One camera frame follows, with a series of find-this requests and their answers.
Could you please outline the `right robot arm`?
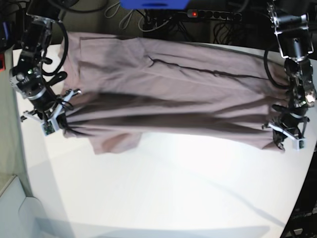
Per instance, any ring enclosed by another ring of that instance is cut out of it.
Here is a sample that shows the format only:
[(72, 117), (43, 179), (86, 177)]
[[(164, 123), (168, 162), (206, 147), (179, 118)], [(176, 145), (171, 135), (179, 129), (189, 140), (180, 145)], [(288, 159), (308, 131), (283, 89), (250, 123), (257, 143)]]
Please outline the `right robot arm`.
[[(44, 135), (50, 135), (66, 126), (65, 113), (73, 109), (70, 99), (81, 93), (81, 90), (69, 89), (63, 95), (57, 95), (52, 87), (67, 78), (61, 71), (66, 60), (69, 39), (63, 24), (65, 13), (89, 14), (103, 10), (78, 10), (72, 6), (74, 0), (33, 0), (27, 10), (32, 18), (24, 31), (21, 41), (21, 54), (18, 63), (10, 70), (10, 84), (33, 105), (32, 111), (25, 111), (21, 121), (33, 119), (39, 122)], [(51, 64), (47, 57), (48, 47), (52, 38), (52, 25), (57, 24), (64, 37), (64, 50), (57, 68), (52, 72), (43, 70), (44, 64)]]

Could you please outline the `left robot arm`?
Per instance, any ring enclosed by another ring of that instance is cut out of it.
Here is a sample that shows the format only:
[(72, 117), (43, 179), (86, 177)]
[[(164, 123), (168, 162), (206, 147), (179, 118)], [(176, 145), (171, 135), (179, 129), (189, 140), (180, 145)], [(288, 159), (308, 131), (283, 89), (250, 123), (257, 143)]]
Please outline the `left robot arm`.
[(293, 141), (296, 150), (305, 147), (304, 133), (310, 119), (306, 116), (309, 108), (315, 105), (317, 92), (313, 83), (313, 67), (309, 55), (314, 48), (309, 34), (308, 0), (269, 0), (267, 11), (272, 22), (281, 57), (285, 60), (284, 69), (288, 85), (278, 84), (268, 68), (268, 52), (264, 52), (264, 69), (271, 84), (285, 90), (289, 101), (287, 106), (273, 105), (279, 113), (272, 121), (263, 125), (273, 129), (273, 141), (283, 149), (286, 138)]

